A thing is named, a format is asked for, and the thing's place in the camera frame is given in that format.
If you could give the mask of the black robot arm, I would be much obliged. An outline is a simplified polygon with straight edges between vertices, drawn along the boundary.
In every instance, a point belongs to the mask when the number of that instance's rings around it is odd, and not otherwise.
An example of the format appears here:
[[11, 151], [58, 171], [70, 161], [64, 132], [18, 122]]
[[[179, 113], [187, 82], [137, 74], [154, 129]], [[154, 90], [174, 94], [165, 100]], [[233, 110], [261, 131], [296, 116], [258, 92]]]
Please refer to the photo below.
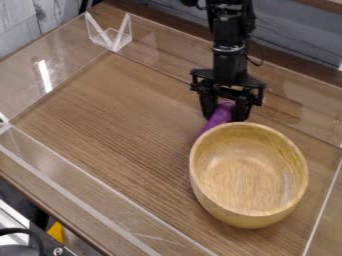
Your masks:
[[253, 106], [263, 105], [266, 83], [247, 71], [249, 39], [255, 30], [253, 0], [179, 0], [187, 7], [207, 13], [213, 33], [213, 68], [193, 69], [191, 90], [199, 95], [203, 116], [210, 119], [219, 99], [234, 102], [233, 120], [245, 121]]

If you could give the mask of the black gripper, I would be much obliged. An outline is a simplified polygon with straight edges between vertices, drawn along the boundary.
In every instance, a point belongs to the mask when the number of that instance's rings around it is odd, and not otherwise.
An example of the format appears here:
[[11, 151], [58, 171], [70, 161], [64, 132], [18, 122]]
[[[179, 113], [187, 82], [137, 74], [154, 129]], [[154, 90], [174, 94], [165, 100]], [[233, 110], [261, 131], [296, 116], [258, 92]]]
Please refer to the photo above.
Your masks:
[[191, 90], [199, 95], [202, 114], [210, 119], [218, 105], [218, 98], [235, 101], [234, 120], [249, 118], [250, 106], [263, 104], [266, 84], [247, 71], [246, 46], [213, 48], [213, 68], [191, 70]]

